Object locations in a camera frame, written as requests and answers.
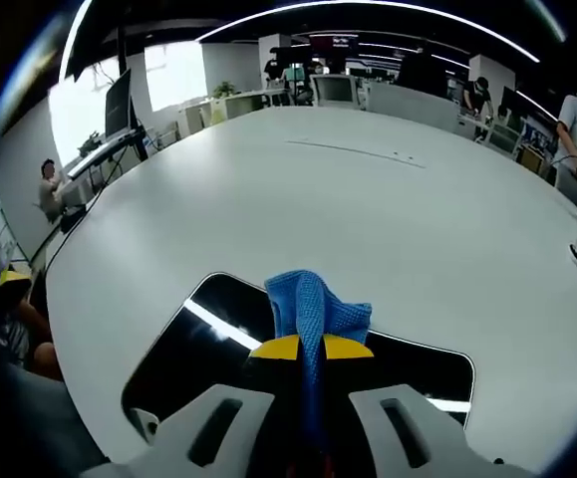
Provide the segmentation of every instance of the seated person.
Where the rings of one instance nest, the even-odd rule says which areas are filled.
[[[56,176],[56,166],[52,159],[42,163],[40,172],[40,209],[51,223],[55,222],[65,209],[62,197],[56,193],[60,186],[61,178]]]
[[[324,66],[320,62],[310,62],[308,68],[305,69],[305,81],[301,91],[297,94],[295,104],[298,106],[312,106],[314,92],[312,91],[312,83],[310,77],[313,75],[323,75]]]
[[[9,363],[62,380],[49,321],[24,299],[30,287],[26,276],[0,274],[0,346]]]
[[[498,107],[498,119],[503,121],[507,118],[507,107],[505,105],[501,105]]]

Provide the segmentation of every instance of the person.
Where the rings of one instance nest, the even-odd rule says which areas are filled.
[[[0,274],[0,347],[7,362],[62,380],[49,321],[24,299],[31,281],[17,279],[14,287],[7,287],[2,276],[8,273]]]
[[[494,106],[489,95],[489,81],[486,77],[478,77],[475,82],[467,82],[463,92],[463,100],[467,109],[475,116],[479,117],[483,105],[487,105],[487,112],[490,117],[494,116]]]
[[[64,203],[59,194],[56,193],[60,186],[61,178],[56,176],[56,163],[53,159],[46,159],[40,167],[42,178],[40,180],[40,209],[47,216],[51,223],[64,211]]]
[[[304,69],[305,81],[301,91],[297,94],[295,104],[298,106],[312,106],[312,100],[315,96],[312,91],[312,83],[310,77],[313,75],[323,75],[324,66],[321,62],[312,61],[308,64],[308,68]]]
[[[563,101],[556,133],[558,148],[552,160],[555,187],[577,206],[577,96],[568,95]]]
[[[424,42],[416,54],[407,55],[401,62],[397,83],[436,97],[447,96],[447,75],[439,60],[429,50],[429,43]]]
[[[505,121],[507,119],[507,106],[505,105],[500,105],[498,107],[498,120],[499,121]]]
[[[264,67],[264,73],[266,74],[266,88],[269,88],[272,83],[281,79],[281,76],[284,73],[282,65],[279,63],[279,60],[277,60],[277,50],[272,48],[270,53],[272,54],[272,58],[266,62],[266,66]]]

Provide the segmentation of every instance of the computer monitor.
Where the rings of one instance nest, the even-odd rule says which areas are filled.
[[[335,77],[331,75],[317,76],[315,88],[317,98],[324,102],[353,102],[352,77]]]
[[[365,78],[368,72],[363,68],[351,68],[350,75],[357,78]]]
[[[131,128],[131,70],[126,70],[107,92],[105,136]]]
[[[508,110],[510,110],[514,115],[520,117],[526,117],[526,104],[525,100],[521,98],[516,92],[508,87],[503,88],[503,98],[500,102]]]
[[[306,73],[302,67],[290,67],[284,70],[284,78],[289,82],[304,82],[306,80]]]

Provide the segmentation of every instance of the office chair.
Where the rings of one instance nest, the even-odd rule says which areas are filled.
[[[510,159],[515,159],[523,126],[524,120],[519,115],[511,114],[505,121],[495,119],[483,144]]]
[[[349,75],[312,75],[315,107],[360,108],[357,80]]]

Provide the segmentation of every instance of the ceiling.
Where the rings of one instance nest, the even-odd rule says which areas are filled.
[[[564,31],[550,26],[542,9],[557,19]],[[79,71],[115,55],[116,28],[127,29],[128,54],[145,46],[194,40],[218,26],[299,0],[247,2],[179,2],[178,0],[94,0],[74,44],[70,71]],[[382,5],[337,4],[263,16],[226,29],[204,42],[256,41],[282,33],[359,32],[360,43],[415,48],[417,38],[435,45],[434,53],[467,64],[477,54],[488,56],[516,73],[518,88],[556,111],[564,95],[577,91],[577,0],[408,0],[482,25],[518,44],[541,60],[536,64],[510,46],[468,25],[426,12]],[[391,56],[392,50],[361,47],[362,53]],[[53,66],[51,81],[57,80]]]

